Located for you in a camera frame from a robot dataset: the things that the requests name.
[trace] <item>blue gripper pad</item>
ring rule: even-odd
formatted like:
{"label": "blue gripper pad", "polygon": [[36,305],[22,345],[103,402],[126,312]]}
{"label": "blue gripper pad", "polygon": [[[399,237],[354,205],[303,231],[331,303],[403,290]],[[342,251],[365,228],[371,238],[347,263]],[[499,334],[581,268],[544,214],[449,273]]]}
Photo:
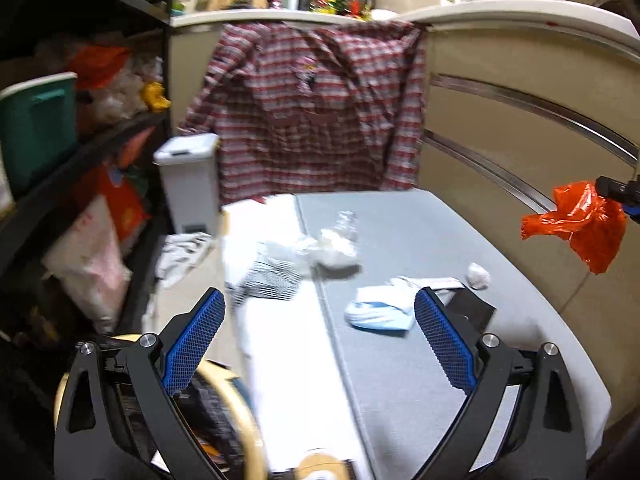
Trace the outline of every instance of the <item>blue gripper pad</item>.
{"label": "blue gripper pad", "polygon": [[469,395],[478,382],[474,375],[474,358],[442,312],[441,305],[440,300],[434,300],[425,290],[420,290],[415,295],[415,320],[436,354],[451,386]]}
{"label": "blue gripper pad", "polygon": [[200,302],[199,311],[166,354],[162,386],[169,396],[187,387],[225,319],[225,297],[219,290],[213,289]]}

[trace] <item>white countertop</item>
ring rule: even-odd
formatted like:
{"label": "white countertop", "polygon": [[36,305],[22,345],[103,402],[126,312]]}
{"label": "white countertop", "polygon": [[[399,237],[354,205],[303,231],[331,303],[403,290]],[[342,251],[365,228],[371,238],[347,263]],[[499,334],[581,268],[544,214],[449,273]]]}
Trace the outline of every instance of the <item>white countertop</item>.
{"label": "white countertop", "polygon": [[277,20],[285,22],[319,23],[321,25],[340,25],[353,23],[357,20],[347,16],[335,14],[320,14],[308,10],[289,9],[235,9],[212,10],[210,12],[194,12],[184,16],[171,18],[172,27],[189,27],[190,25],[204,25],[206,23],[247,22],[253,20]]}
{"label": "white countertop", "polygon": [[640,36],[630,20],[608,10],[566,0],[469,0],[412,10],[393,18],[445,25],[462,22],[520,22],[569,28],[615,41],[640,52]]}
{"label": "white countertop", "polygon": [[[517,22],[537,28],[564,28],[593,34],[640,52],[640,36],[631,21],[597,7],[565,0],[469,0],[448,6],[433,6],[399,14],[392,18],[434,26],[474,23]],[[188,27],[209,23],[277,20],[286,22],[340,25],[353,23],[353,18],[319,14],[305,10],[238,9],[197,12],[171,18],[172,27]]]}

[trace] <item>black and white striped cloth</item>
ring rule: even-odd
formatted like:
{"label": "black and white striped cloth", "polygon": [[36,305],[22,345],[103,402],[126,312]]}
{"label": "black and white striped cloth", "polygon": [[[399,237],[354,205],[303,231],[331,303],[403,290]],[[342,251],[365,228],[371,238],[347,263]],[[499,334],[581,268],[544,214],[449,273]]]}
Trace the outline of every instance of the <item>black and white striped cloth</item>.
{"label": "black and white striped cloth", "polygon": [[232,307],[238,308],[247,297],[290,300],[298,291],[300,279],[295,264],[260,255],[236,286],[227,284]]}

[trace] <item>red plaid shirt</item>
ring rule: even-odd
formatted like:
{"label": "red plaid shirt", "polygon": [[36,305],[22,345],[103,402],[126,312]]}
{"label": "red plaid shirt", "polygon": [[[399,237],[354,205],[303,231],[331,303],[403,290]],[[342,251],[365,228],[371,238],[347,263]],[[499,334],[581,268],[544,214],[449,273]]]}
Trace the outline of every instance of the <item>red plaid shirt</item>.
{"label": "red plaid shirt", "polygon": [[227,25],[181,124],[220,136],[222,202],[412,187],[424,109],[421,37],[399,22]]}

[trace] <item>white towel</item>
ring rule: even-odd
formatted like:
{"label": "white towel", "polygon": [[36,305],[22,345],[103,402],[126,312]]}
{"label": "white towel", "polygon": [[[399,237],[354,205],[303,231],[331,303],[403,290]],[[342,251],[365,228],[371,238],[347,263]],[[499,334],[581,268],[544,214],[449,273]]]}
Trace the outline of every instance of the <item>white towel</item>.
{"label": "white towel", "polygon": [[344,311],[348,323],[373,330],[409,330],[414,324],[415,295],[430,286],[445,300],[449,290],[464,285],[455,278],[391,278],[388,285],[363,286]]}
{"label": "white towel", "polygon": [[180,282],[204,259],[213,243],[213,237],[207,233],[184,233],[165,238],[156,263],[156,278],[161,286],[170,288]]}

